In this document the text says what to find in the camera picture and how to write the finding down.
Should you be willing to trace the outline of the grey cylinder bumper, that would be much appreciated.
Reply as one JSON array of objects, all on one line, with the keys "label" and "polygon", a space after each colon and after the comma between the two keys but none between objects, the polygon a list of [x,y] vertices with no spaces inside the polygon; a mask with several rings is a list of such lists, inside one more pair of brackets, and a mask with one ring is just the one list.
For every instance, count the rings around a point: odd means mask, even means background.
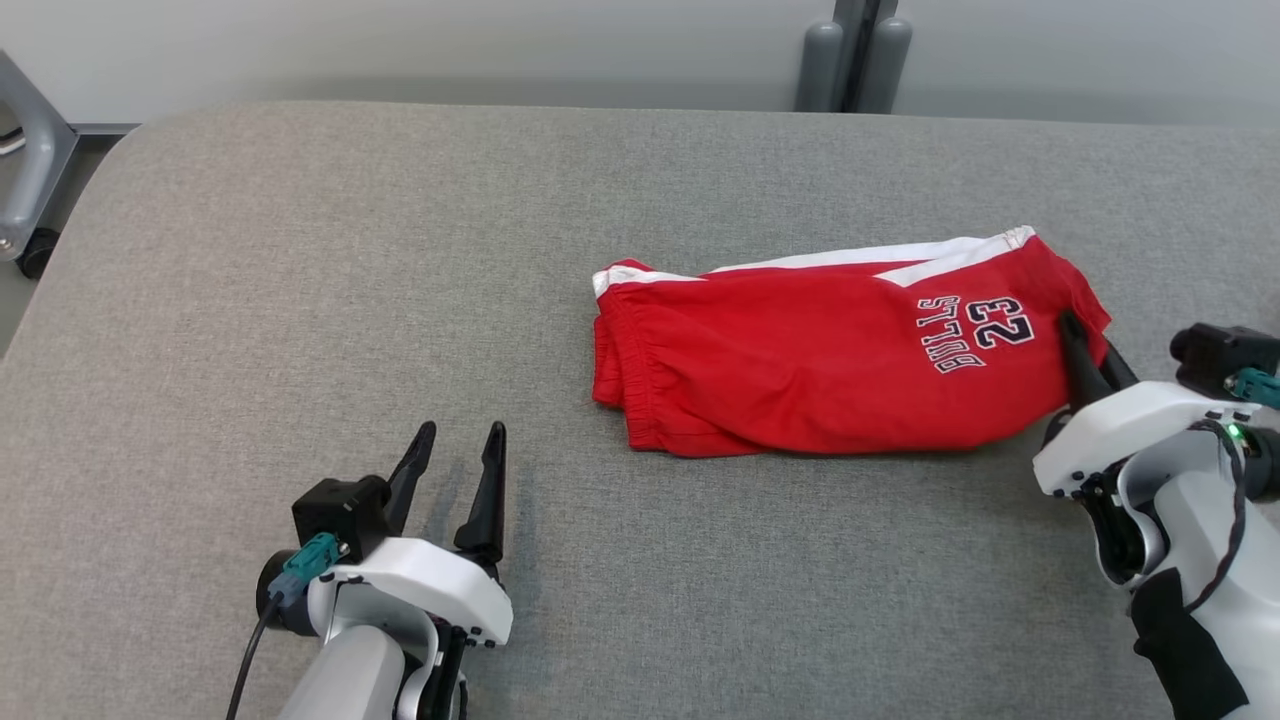
[{"label": "grey cylinder bumper", "polygon": [[803,40],[801,65],[794,100],[796,113],[831,113],[837,102],[845,32],[838,22],[810,26]]},{"label": "grey cylinder bumper", "polygon": [[911,40],[913,26],[904,18],[890,17],[872,29],[855,111],[892,113]]}]

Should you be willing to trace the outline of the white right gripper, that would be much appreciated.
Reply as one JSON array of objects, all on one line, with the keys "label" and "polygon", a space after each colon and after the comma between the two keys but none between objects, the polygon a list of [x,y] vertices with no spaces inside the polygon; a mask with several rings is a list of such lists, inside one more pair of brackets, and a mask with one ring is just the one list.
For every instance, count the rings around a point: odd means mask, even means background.
[{"label": "white right gripper", "polygon": [[1263,407],[1239,398],[1211,398],[1171,382],[1139,382],[1111,342],[1098,364],[1075,313],[1061,313],[1057,328],[1068,409],[1075,413],[1033,457],[1034,475],[1044,495],[1069,496],[1091,475],[1187,430],[1212,413],[1229,421],[1236,414],[1248,418]]}]

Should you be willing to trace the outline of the red white Bulls shorts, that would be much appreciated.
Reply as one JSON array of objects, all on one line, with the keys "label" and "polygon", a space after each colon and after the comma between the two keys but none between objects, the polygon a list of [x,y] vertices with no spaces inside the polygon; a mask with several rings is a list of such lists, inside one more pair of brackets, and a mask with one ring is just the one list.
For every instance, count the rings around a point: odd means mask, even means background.
[{"label": "red white Bulls shorts", "polygon": [[1059,318],[1094,363],[1111,324],[1028,225],[700,275],[626,259],[591,283],[593,398],[631,448],[680,457],[992,445],[1066,404]]}]

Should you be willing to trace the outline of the grey partition post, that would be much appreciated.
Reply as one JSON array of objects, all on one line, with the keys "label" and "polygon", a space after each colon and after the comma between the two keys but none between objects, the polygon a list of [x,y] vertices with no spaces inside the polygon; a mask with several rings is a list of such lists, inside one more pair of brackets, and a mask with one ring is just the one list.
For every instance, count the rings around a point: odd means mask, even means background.
[{"label": "grey partition post", "polygon": [[833,22],[844,32],[831,111],[852,113],[867,74],[876,27],[895,17],[899,0],[836,0]]}]

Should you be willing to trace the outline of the black caster wheel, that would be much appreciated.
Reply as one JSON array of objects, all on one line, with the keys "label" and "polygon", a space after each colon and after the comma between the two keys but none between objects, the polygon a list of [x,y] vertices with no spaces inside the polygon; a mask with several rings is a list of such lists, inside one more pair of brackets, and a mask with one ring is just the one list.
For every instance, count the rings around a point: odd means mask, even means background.
[{"label": "black caster wheel", "polygon": [[36,228],[22,255],[15,260],[19,273],[31,281],[38,281],[49,265],[60,233],[50,228]]}]

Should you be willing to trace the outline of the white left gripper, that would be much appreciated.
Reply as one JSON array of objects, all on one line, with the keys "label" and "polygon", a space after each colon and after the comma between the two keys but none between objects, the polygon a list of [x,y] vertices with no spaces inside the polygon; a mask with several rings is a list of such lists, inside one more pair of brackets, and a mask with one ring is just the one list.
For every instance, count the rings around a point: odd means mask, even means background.
[{"label": "white left gripper", "polygon": [[[385,518],[392,536],[404,532],[435,438],[436,423],[425,421],[390,474]],[[481,464],[468,518],[454,533],[457,555],[425,539],[389,538],[362,562],[332,568],[329,582],[316,578],[308,585],[308,618],[319,637],[330,641],[353,626],[375,626],[402,646],[426,646],[433,620],[440,619],[474,634],[479,644],[507,644],[515,620],[511,600],[480,568],[497,566],[504,556],[502,421],[492,424]]]}]

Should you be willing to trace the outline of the grey wheeled stand leg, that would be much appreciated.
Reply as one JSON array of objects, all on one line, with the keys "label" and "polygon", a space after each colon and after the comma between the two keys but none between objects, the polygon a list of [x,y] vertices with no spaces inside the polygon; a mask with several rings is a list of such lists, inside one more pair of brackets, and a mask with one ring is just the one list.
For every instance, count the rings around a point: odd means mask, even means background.
[{"label": "grey wheeled stand leg", "polygon": [[76,149],[77,133],[26,73],[0,50],[0,105],[14,115],[26,146],[0,190],[0,263],[26,251]]}]

